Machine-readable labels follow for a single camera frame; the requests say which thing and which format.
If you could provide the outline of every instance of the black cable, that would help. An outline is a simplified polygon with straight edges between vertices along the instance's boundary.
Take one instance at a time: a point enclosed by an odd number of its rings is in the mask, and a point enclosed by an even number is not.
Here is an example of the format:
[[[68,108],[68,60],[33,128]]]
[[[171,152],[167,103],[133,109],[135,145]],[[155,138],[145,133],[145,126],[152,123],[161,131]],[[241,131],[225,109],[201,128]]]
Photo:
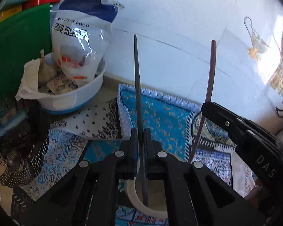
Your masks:
[[[277,116],[281,119],[283,119],[283,116],[280,116],[279,115],[279,111],[280,112],[283,112],[283,110],[279,109],[278,107],[275,108],[276,112],[277,112]],[[281,128],[280,130],[278,130],[276,133],[275,133],[275,136],[277,136],[281,131],[283,131],[283,128]]]

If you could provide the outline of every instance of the wall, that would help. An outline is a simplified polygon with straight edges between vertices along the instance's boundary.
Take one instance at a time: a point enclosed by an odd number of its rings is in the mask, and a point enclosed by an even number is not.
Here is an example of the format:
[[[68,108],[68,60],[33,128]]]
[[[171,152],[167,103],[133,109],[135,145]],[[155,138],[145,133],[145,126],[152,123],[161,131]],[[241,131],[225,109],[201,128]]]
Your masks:
[[[133,35],[138,36],[142,84],[195,102],[205,100],[211,40],[218,42],[212,100],[275,131],[274,107],[283,97],[269,86],[280,63],[283,8],[277,0],[117,0],[107,72],[134,80]],[[269,44],[260,63],[243,19]]]

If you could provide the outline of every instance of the yellow box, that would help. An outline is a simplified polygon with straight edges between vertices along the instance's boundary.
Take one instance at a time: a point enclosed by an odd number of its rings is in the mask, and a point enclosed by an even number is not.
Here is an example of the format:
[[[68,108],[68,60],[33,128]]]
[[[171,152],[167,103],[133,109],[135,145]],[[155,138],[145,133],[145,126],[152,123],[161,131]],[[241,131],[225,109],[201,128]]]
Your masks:
[[[13,16],[14,14],[19,13],[21,11],[22,11],[22,4],[14,6],[12,8],[9,8],[9,9],[6,9],[6,10],[0,12],[0,23],[3,20],[6,20],[7,18],[9,18],[9,17]]]

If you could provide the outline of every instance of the green cutting board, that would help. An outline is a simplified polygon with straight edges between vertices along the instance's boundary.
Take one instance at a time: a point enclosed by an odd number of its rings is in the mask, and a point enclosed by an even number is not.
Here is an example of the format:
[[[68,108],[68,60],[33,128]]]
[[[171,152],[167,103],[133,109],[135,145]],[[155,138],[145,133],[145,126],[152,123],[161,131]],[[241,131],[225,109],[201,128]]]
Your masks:
[[[19,89],[24,64],[51,52],[50,4],[24,10],[0,23],[0,100]]]

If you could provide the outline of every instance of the metal screw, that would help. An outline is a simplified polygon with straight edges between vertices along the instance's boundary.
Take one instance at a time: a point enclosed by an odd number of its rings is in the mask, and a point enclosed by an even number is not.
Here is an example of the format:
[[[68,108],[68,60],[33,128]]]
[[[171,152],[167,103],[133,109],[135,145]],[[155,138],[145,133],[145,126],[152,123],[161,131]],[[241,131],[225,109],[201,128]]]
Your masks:
[[[81,167],[81,168],[83,168],[83,167],[88,167],[88,161],[81,161],[80,162],[80,164],[79,164],[79,166]]]
[[[167,156],[167,153],[164,152],[164,151],[160,151],[157,153],[157,155],[160,157],[160,158],[165,158]]]
[[[200,161],[194,162],[193,165],[194,165],[194,167],[196,167],[196,168],[202,168],[202,167],[203,167],[203,163],[200,162]]]
[[[249,133],[252,134],[252,135],[255,135],[254,132],[251,131],[251,130],[246,130],[246,131],[249,132]]]
[[[125,153],[122,150],[116,151],[114,154],[116,157],[122,157],[125,155]]]

